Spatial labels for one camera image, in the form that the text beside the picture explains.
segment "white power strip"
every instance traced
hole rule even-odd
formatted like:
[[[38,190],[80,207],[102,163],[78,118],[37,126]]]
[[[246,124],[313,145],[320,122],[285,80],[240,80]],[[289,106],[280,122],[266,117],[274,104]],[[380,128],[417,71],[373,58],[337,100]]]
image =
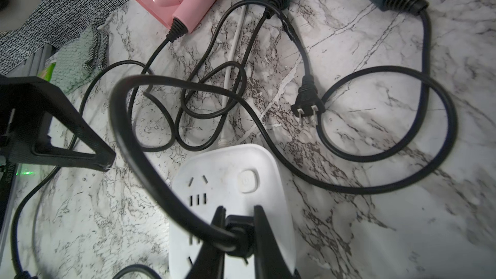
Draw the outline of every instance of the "white power strip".
[[[290,272],[294,272],[293,222],[279,167],[265,148],[246,144],[202,153],[181,166],[172,189],[194,214],[208,223],[218,206],[226,208],[226,216],[253,216],[254,206],[262,206],[281,255]],[[183,279],[195,263],[202,242],[170,223],[170,275]],[[224,278],[255,278],[253,256],[246,265],[243,259],[226,255]]]

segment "marble countertop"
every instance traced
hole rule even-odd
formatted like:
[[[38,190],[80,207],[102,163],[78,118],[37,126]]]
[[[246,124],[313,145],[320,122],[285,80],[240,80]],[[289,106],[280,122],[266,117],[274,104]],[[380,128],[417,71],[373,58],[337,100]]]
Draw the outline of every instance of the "marble countertop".
[[[239,0],[218,0],[200,26],[167,46],[153,63],[156,74],[185,79],[207,48],[223,13]],[[428,0],[432,18],[432,75],[451,94],[460,132],[439,170],[400,191],[378,196],[327,192],[297,177],[283,178],[293,216],[297,268],[302,278],[490,278],[496,276],[496,0]],[[242,31],[243,54],[262,9],[250,7]],[[401,65],[421,68],[419,19],[381,12],[368,0],[292,0],[289,16],[307,48],[322,94],[339,78],[361,68]],[[226,61],[237,15],[228,18],[209,71]],[[110,63],[146,62],[167,30],[134,0],[113,12]],[[97,84],[84,118],[113,148],[108,98],[122,77],[139,67],[120,66]],[[327,151],[313,127],[298,127],[290,112],[301,77],[301,57],[280,22],[266,22],[247,65],[245,99],[258,112],[284,155],[325,181],[364,186],[393,182],[417,171],[435,155],[446,133],[446,114],[431,95],[419,135],[393,158],[357,164]],[[214,79],[222,84],[223,76]],[[415,115],[420,83],[381,73],[357,79],[327,104],[329,137],[346,151],[371,154],[387,149],[406,133]],[[86,86],[70,99],[79,106]],[[153,94],[173,114],[179,90],[155,87]],[[219,109],[220,97],[201,94],[200,110]],[[136,131],[146,145],[167,142],[166,121],[152,103],[138,96]],[[181,133],[198,145],[218,119],[185,117]],[[232,144],[264,146],[244,109],[230,113]],[[67,146],[71,134],[52,126],[53,143]],[[76,150],[84,151],[79,143]],[[19,227],[23,267],[40,278],[111,278],[121,268],[142,263],[168,278],[169,222],[146,194],[120,152],[107,173],[63,168],[25,208]],[[179,166],[196,155],[177,143],[147,154],[167,183]],[[50,167],[23,166],[16,205]],[[0,277],[12,278],[9,250]]]

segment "green towel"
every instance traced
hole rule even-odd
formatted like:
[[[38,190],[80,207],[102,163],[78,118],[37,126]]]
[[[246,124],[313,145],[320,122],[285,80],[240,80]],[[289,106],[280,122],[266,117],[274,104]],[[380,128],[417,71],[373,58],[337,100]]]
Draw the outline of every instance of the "green towel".
[[[97,24],[89,26],[79,39],[63,46],[57,53],[50,83],[66,95],[88,83],[107,65],[109,35],[97,27]]]

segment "two-prong plug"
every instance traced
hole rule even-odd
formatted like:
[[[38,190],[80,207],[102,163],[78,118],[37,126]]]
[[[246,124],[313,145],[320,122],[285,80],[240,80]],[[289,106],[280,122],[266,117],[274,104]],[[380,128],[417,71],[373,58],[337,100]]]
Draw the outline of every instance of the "two-prong plug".
[[[303,127],[303,118],[311,116],[313,125],[317,125],[317,115],[325,111],[324,103],[317,95],[317,87],[312,75],[303,76],[301,87],[298,89],[298,96],[291,111],[298,118]]]

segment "black and white fabric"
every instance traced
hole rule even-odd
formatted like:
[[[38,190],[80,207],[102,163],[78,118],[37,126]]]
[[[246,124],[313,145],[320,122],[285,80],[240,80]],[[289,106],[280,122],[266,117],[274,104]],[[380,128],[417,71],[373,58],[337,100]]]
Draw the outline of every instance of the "black and white fabric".
[[[109,43],[109,34],[105,30],[98,30],[98,27],[105,23],[107,15],[100,15],[96,18],[95,23],[91,24],[93,32],[93,42],[91,43],[88,58],[89,61],[83,64],[85,70],[91,71],[95,68],[102,71],[107,63],[107,47]]]
[[[8,73],[45,43],[59,48],[77,39],[90,24],[98,23],[127,1],[43,0],[21,28],[0,32],[0,75]]]

